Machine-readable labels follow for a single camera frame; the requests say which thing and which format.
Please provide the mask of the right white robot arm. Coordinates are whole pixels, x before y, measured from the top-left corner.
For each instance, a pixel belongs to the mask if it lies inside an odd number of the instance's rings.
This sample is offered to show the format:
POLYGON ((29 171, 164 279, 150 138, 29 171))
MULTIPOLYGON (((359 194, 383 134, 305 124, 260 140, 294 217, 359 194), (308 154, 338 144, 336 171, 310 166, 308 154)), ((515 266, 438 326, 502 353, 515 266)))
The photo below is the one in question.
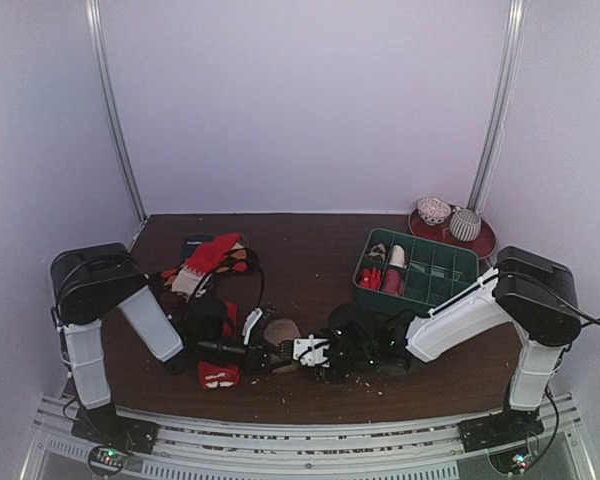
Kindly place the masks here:
POLYGON ((493 419, 499 440, 515 440, 531 424, 563 352, 582 331, 572 271, 563 264, 508 246, 496 264, 428 311, 406 307, 386 319, 344 304, 328 318, 303 363, 339 379, 354 365, 405 372, 503 324, 525 333, 505 397, 493 419))

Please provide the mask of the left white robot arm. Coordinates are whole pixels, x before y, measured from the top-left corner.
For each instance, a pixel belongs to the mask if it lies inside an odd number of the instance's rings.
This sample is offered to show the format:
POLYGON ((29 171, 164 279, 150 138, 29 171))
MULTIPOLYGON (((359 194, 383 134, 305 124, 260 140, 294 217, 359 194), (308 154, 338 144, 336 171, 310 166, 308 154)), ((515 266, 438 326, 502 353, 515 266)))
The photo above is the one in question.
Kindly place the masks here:
POLYGON ((269 308, 258 303, 239 321, 229 303, 208 293, 216 276, 248 272, 264 274, 257 254, 237 235, 199 245, 163 284, 120 243, 56 257, 51 316, 77 402, 87 412, 86 429, 103 444, 117 442, 124 433, 122 419, 112 413, 102 346, 102 323, 113 310, 169 374, 196 371, 206 388, 235 385, 242 373, 289 366, 290 353, 264 335, 269 308))

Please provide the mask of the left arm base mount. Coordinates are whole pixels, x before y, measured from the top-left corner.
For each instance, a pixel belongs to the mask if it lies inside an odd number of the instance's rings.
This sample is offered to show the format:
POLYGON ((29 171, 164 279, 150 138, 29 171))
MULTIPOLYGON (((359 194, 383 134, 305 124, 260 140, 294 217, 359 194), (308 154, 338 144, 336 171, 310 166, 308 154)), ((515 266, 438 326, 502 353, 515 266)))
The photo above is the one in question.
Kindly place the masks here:
POLYGON ((158 431, 154 422, 118 415, 113 404, 92 410, 80 408, 71 428, 74 437, 142 454, 153 452, 158 431))

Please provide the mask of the tan ribbed sock pair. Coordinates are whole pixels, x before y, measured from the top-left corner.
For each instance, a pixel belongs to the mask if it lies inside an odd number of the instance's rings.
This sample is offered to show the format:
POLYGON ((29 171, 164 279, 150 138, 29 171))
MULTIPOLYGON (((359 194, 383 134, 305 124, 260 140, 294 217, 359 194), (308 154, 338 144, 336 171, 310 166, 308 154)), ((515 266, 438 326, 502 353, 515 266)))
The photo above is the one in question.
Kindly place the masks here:
POLYGON ((275 347, 275 362, 285 365, 273 369, 274 374, 293 373, 297 366, 293 361, 293 341, 300 336, 297 324, 289 318, 271 321, 264 330, 264 339, 275 347))

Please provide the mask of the red sock pair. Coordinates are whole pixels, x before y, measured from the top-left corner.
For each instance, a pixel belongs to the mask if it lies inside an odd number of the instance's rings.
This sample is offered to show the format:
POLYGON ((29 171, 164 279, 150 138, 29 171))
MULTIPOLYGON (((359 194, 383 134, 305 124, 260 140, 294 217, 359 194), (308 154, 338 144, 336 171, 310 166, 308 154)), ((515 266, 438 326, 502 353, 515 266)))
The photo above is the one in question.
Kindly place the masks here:
MULTIPOLYGON (((215 298, 202 307, 201 337, 205 341, 233 340, 237 332, 238 307, 215 298)), ((205 390, 229 388, 240 383, 240 369, 217 354, 200 354, 198 379, 205 390)))

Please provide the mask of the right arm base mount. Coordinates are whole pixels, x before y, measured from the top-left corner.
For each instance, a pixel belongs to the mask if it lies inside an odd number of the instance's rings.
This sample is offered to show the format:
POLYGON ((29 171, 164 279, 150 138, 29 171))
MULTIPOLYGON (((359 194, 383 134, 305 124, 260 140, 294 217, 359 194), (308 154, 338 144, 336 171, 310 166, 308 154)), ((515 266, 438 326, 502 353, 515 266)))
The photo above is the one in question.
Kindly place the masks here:
POLYGON ((545 429, 539 409, 513 410, 506 403, 500 413, 461 421, 458 431, 463 449, 469 453, 522 441, 530 434, 542 434, 545 429))

